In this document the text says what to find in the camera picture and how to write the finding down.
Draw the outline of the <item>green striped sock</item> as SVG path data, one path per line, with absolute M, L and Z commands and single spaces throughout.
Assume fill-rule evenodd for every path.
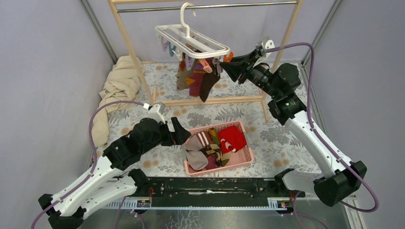
M 215 128 L 210 128 L 207 130 L 207 133 L 209 134 L 211 141 L 216 144 L 216 145 L 220 145 L 220 140 L 218 137 L 218 131 Z

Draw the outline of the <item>argyle brown sock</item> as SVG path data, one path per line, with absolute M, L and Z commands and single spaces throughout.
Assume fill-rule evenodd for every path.
M 230 156 L 224 154 L 221 151 L 221 148 L 216 144 L 210 144 L 210 145 L 200 149 L 200 151 L 206 156 L 206 158 L 209 156 L 216 156 L 217 157 L 216 163 L 217 163 L 218 167 L 224 167 L 230 161 Z

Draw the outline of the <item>dark brown sock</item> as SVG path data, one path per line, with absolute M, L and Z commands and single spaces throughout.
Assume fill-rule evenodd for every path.
M 206 73 L 202 78 L 202 84 L 200 87 L 200 94 L 199 98 L 203 103 L 206 102 L 209 93 L 213 86 L 220 80 L 220 74 L 216 71 L 216 67 L 214 65 L 210 65 L 212 68 L 211 73 Z

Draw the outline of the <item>magenta yellow sock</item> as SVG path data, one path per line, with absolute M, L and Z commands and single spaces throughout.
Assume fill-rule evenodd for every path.
M 189 95 L 193 97 L 200 96 L 201 85 L 203 83 L 203 77 L 207 73 L 203 69 L 203 65 L 195 60 L 192 65 L 191 75 L 187 76 L 185 82 L 189 87 Z
M 217 163 L 216 163 L 216 162 L 217 162 L 216 159 L 217 159 L 216 156 L 209 156 L 209 157 L 207 157 L 208 164 L 206 165 L 205 169 L 206 169 L 206 170 L 211 170 L 211 169 L 216 169 L 216 168 L 218 168 L 218 165 L 217 165 Z

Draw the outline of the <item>red bear sock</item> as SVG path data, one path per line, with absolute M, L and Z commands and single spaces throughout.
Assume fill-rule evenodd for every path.
M 224 154 L 241 150 L 247 144 L 244 134 L 235 125 L 221 130 L 218 133 L 218 138 L 221 151 Z

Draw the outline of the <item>cream patterned sock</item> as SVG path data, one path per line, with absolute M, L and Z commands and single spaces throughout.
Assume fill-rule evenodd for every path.
M 178 78 L 180 78 L 180 77 L 187 78 L 189 76 L 189 74 L 190 74 L 190 70 L 191 70 L 191 66 L 189 65 L 189 62 L 187 60 L 187 56 L 186 56 L 186 54 L 183 53 L 182 54 L 182 59 L 179 62 L 179 65 L 178 65 L 178 71 L 177 71 L 176 77 L 178 77 Z

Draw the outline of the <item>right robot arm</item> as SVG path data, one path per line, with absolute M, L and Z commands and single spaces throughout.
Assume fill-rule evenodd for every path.
M 285 197 L 292 190 L 303 191 L 332 207 L 359 189 L 367 167 L 343 154 L 311 119 L 295 93 L 301 84 L 297 67 L 283 63 L 272 73 L 267 64 L 257 63 L 259 54 L 254 50 L 219 65 L 232 81 L 249 80 L 271 97 L 267 105 L 272 116 L 303 144 L 321 170 L 315 174 L 286 169 L 275 176 L 275 193 Z

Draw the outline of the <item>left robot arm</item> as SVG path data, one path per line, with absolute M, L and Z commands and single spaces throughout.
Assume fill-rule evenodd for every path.
M 150 196 L 149 179 L 141 169 L 133 169 L 114 184 L 101 188 L 109 179 L 122 175 L 143 154 L 157 146 L 183 145 L 191 133 L 171 118 L 166 121 L 143 118 L 133 130 L 108 146 L 93 166 L 74 183 L 56 194 L 44 194 L 38 201 L 53 229 L 76 229 L 101 207 L 126 196 Z

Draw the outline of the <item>white sock hanger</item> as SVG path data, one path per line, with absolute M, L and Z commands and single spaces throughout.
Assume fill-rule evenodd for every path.
M 175 45 L 175 55 L 180 61 L 182 54 L 194 59 L 207 59 L 228 55 L 231 50 L 228 46 L 205 36 L 192 29 L 184 21 L 184 11 L 187 6 L 194 4 L 186 2 L 180 9 L 180 24 L 159 25 L 155 27 L 155 32 L 159 43 L 161 37 L 165 38 L 172 45 Z

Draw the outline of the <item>orange clothes peg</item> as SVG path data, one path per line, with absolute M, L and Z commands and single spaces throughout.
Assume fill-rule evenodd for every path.
M 202 69 L 203 69 L 205 72 L 207 72 L 207 73 L 212 73 L 212 72 L 213 72 L 213 69 L 212 69 L 212 67 L 211 67 L 212 59 L 208 59 L 208 60 L 206 60 L 206 59 L 199 59 L 198 61 L 199 61 L 199 63 L 201 64 Z
M 233 56 L 234 56 L 233 52 L 230 52 L 228 55 L 224 55 L 223 56 L 223 62 L 231 62 Z

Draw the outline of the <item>pink plastic basket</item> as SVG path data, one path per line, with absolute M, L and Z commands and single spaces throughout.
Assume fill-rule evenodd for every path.
M 241 121 L 190 129 L 184 147 L 186 173 L 202 176 L 209 173 L 245 167 L 254 160 Z

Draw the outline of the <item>metal hanging rod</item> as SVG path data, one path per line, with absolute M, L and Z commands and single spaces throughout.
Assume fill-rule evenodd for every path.
M 296 5 L 298 3 L 299 3 L 299 1 L 297 0 L 297 1 L 265 2 L 265 3 L 235 3 L 235 4 L 217 4 L 217 5 L 196 5 L 196 6 L 187 6 L 185 9 L 186 10 L 202 10 L 202 9 L 218 9 L 218 8 L 278 6 L 278 5 Z M 117 13 L 172 11 L 172 10 L 180 10 L 180 9 L 181 9 L 181 7 L 118 9 Z

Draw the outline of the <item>beige cloth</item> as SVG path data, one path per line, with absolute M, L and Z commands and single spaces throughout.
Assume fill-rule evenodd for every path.
M 142 88 L 139 73 L 129 55 L 119 57 L 117 63 L 107 76 L 103 89 L 99 92 L 99 107 L 115 101 L 138 101 Z M 118 103 L 101 109 L 92 121 L 92 139 L 95 147 L 108 142 L 108 114 L 132 107 L 133 104 Z

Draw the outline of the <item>lilac clothes peg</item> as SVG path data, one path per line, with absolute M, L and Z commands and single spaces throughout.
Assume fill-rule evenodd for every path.
M 169 42 L 163 37 L 161 37 L 160 41 L 161 41 L 162 50 L 164 52 L 167 51 Z

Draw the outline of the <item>wooden clothes rack frame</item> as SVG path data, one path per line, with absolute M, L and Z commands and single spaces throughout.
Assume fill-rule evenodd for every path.
M 129 55 L 132 58 L 135 68 L 137 69 L 138 72 L 141 71 L 141 68 L 140 68 L 139 63 L 137 62 L 137 55 L 132 46 L 132 42 L 131 42 L 128 32 L 125 28 L 125 25 L 120 17 L 121 13 L 117 13 L 117 10 L 118 10 L 117 5 L 142 4 L 142 3 L 143 2 L 141 0 L 110 0 L 110 1 L 108 1 L 109 7 L 112 11 L 112 14 L 115 18 L 117 26 L 120 30 L 120 33 L 124 39 L 124 42 L 127 46 L 128 51 L 129 51 Z M 299 1 L 298 4 L 294 5 L 293 12 L 290 16 L 287 28 L 284 32 L 281 46 L 275 47 L 275 48 L 269 50 L 271 53 L 275 52 L 277 54 L 276 59 L 272 65 L 272 69 L 271 69 L 272 72 L 274 72 L 276 70 L 276 67 L 278 67 L 278 64 L 281 60 L 284 49 L 287 48 L 287 41 L 290 38 L 290 34 L 295 25 L 295 22 L 296 22 L 300 9 L 301 9 L 301 1 Z M 259 89 L 259 95 L 255 95 L 255 96 L 212 98 L 212 99 L 208 99 L 205 103 L 203 103 L 201 101 L 201 99 L 172 100 L 172 101 L 164 101 L 164 104 L 166 106 L 187 106 L 187 105 L 203 105 L 203 104 L 232 104 L 232 103 L 261 102 L 265 121 L 268 122 L 270 118 L 269 118 L 269 115 L 267 112 L 267 105 L 265 103 L 266 96 L 267 96 L 267 94 L 264 91 L 262 91 L 261 89 Z

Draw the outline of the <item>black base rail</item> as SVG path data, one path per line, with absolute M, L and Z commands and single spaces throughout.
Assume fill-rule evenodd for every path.
M 304 196 L 273 178 L 150 177 L 143 194 L 115 200 L 105 208 L 286 211 L 294 197 Z

